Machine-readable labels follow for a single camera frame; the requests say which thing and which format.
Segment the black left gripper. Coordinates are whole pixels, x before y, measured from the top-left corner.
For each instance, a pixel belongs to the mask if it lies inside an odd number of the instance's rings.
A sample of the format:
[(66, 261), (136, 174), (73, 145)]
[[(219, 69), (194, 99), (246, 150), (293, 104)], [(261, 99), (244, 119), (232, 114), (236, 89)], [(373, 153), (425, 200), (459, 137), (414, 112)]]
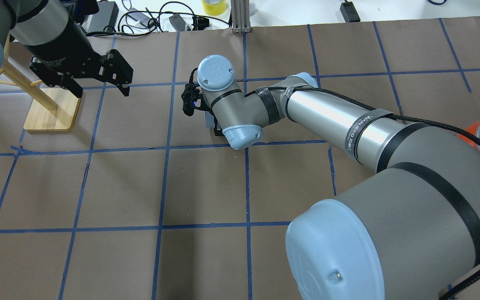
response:
[(130, 95), (134, 69), (125, 57), (116, 49), (97, 53), (72, 19), (56, 38), (31, 45), (29, 51), (34, 56), (29, 68), (49, 87), (59, 86), (82, 98), (83, 88), (75, 80), (91, 78), (116, 85), (124, 97)]

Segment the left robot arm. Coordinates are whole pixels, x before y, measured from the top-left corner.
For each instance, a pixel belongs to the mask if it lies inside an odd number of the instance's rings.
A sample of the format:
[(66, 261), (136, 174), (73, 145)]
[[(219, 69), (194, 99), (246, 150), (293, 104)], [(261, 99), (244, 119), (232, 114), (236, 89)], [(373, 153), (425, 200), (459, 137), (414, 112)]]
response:
[(32, 53), (29, 67), (48, 87), (82, 97), (77, 79), (91, 78), (114, 85), (126, 97), (130, 94), (130, 64), (118, 50), (97, 53), (59, 0), (0, 0), (0, 69), (8, 36)]

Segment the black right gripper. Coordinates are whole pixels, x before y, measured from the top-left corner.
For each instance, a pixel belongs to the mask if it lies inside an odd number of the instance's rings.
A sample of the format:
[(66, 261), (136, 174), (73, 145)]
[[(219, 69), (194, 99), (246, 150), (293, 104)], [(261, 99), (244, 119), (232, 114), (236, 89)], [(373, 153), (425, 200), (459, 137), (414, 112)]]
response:
[[(196, 71), (197, 70), (194, 69), (190, 73), (189, 81), (188, 83), (185, 84), (184, 91), (181, 94), (181, 98), (183, 102), (182, 103), (183, 113), (189, 117), (193, 116), (195, 111), (201, 111), (201, 112), (204, 112), (204, 114), (205, 112), (210, 112), (212, 115), (214, 115), (211, 108), (208, 106), (208, 103), (206, 102), (203, 93), (199, 89), (200, 85), (198, 83), (195, 83), (194, 81)], [(215, 128), (214, 129), (209, 128), (209, 129), (213, 132), (215, 136), (218, 136), (218, 137), (224, 136), (216, 117), (215, 117)]]

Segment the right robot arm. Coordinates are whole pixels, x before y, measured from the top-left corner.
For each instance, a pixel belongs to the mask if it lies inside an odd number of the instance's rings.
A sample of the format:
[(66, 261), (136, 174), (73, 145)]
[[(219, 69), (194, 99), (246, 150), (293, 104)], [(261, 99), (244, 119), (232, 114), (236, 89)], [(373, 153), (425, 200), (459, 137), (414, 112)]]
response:
[(206, 112), (235, 150), (287, 120), (328, 143), (341, 187), (292, 220), (288, 264), (303, 300), (451, 300), (480, 280), (480, 136), (371, 107), (309, 73), (244, 92), (204, 57), (183, 112)]

